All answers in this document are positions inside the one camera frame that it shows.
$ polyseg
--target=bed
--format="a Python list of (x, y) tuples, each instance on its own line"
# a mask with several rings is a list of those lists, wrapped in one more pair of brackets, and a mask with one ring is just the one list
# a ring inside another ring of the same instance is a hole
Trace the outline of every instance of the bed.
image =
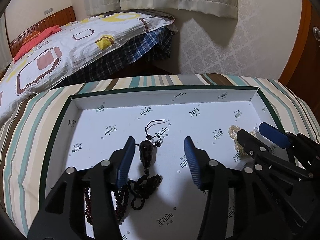
[(53, 87), (107, 79), (144, 57), (170, 55), (174, 18), (158, 12), (107, 13), (75, 21), (72, 7), (61, 10), (19, 35), (11, 44), (16, 56), (34, 31), (60, 25), (22, 58), (15, 58), (0, 82), (0, 126), (30, 95)]
[(320, 127), (307, 104), (278, 81), (221, 74), (156, 75), (109, 79), (53, 89), (30, 96), (19, 104), (0, 130), (0, 202), (26, 235), (45, 197), (46, 155), (50, 135), (70, 95), (147, 86), (259, 87), (284, 130), (298, 132), (319, 143)]

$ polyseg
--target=striped bedsheet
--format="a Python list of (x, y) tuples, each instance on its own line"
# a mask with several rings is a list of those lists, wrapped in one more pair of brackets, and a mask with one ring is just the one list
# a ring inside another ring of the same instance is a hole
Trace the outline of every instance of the striped bedsheet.
[(285, 131), (319, 143), (320, 127), (307, 104), (278, 81), (221, 74), (156, 75), (110, 79), (49, 90), (22, 102), (0, 130), (0, 202), (26, 235), (39, 209), (42, 163), (56, 119), (70, 95), (102, 90), (168, 85), (259, 87)]

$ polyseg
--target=blue plaid bed skirt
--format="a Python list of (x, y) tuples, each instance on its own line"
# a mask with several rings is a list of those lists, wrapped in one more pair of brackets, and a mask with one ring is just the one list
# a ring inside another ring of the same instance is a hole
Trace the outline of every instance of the blue plaid bed skirt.
[(172, 32), (166, 27), (138, 35), (122, 47), (95, 60), (62, 80), (55, 88), (109, 79), (110, 75), (132, 64), (142, 56), (145, 60), (168, 59)]

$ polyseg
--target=patterned pillowcase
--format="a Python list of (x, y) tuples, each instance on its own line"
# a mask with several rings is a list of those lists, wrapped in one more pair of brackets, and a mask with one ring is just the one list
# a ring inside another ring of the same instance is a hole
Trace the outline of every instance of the patterned pillowcase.
[(26, 44), (27, 42), (31, 41), (32, 39), (34, 39), (35, 37), (37, 37), (39, 34), (41, 33), (41, 31), (35, 31), (33, 33), (31, 33), (30, 35), (28, 35), (24, 41), (22, 42), (22, 45)]

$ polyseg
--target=pearl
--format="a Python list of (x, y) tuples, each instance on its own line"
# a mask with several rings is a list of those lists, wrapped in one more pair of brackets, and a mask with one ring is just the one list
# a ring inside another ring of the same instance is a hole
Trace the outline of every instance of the pearl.
[[(238, 140), (237, 140), (237, 133), (241, 130), (241, 128), (239, 126), (236, 126), (236, 125), (231, 125), (228, 129), (228, 133), (231, 137), (231, 139), (233, 139), (233, 141), (235, 142), (235, 150), (237, 152), (240, 153), (240, 159), (247, 155), (246, 152), (243, 150), (243, 147), (238, 143)], [(257, 133), (255, 130), (251, 131), (250, 134), (252, 136), (256, 136)]]

